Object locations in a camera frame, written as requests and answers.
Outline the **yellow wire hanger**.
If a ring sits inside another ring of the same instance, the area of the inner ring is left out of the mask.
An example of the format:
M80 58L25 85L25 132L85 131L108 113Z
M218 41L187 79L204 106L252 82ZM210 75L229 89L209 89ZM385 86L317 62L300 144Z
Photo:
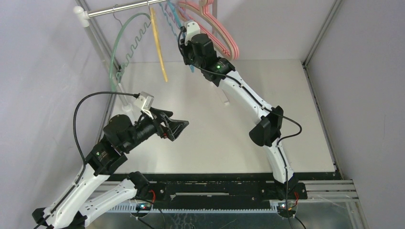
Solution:
M161 52L161 46L160 46L160 40L159 40L159 31L158 31L157 24L156 24L156 13L155 13L155 10L153 8L149 8L149 11L150 11L150 17L151 17L151 24L152 24L152 30L153 30L153 35L154 35L155 47L156 47L159 62L160 62L161 72L162 72L164 81L167 83L168 82L168 76L167 76L167 72L166 72L166 69L165 69L165 66L164 66L164 61L163 61L162 52Z

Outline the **green wire hanger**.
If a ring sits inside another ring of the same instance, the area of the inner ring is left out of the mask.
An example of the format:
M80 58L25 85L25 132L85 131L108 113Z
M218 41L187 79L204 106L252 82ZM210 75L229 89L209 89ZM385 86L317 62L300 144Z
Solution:
M134 37L133 42L129 47L129 51L125 55L125 61L119 65L117 70L114 69L114 60L118 51L118 48L121 44L121 40L123 39L127 27L134 21L140 18L145 18L145 21L142 25L138 28L136 36ZM134 56L137 48L141 44L142 40L144 39L145 34L150 31L151 26L151 15L149 13L136 13L132 15L125 23L122 24L121 29L119 30L117 37L115 39L113 50L111 54L111 61L108 71L108 79L110 83L110 90L113 92L117 92L118 84L122 81L123 74L125 73L126 68L129 66L132 57Z

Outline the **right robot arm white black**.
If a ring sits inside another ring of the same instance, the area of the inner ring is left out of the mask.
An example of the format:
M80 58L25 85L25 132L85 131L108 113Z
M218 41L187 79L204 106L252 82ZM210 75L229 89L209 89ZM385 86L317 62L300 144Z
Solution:
M263 100L243 80L234 65L217 55L207 34L196 34L189 41L178 36L177 40L184 63L201 70L206 80L231 95L249 113L254 122L249 137L267 153L278 196L289 198L295 192L298 179L281 144L286 138L281 134L281 127L284 120L291 119L284 116L280 106L273 107Z

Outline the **blue wire hanger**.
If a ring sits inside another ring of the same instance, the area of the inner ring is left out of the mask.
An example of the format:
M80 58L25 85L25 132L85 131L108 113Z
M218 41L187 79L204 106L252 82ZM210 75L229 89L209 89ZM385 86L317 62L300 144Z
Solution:
M167 23L175 36L176 41L180 32L180 27L182 26L180 15L177 12L178 9L178 5L173 3L171 0L166 0L164 6L162 7L165 17L167 18Z

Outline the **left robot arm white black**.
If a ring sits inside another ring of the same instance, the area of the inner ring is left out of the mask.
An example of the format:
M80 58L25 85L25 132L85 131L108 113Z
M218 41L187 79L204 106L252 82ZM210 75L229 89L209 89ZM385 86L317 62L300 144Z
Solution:
M48 229L84 229L96 218L119 203L149 194L149 181L132 172L112 190L89 199L92 193L127 161L127 154L153 135L176 140L189 125L171 119L171 111L150 108L132 122L125 114L113 116L104 127L103 138L83 157L83 165L74 182L50 206L37 208L32 217L38 226Z

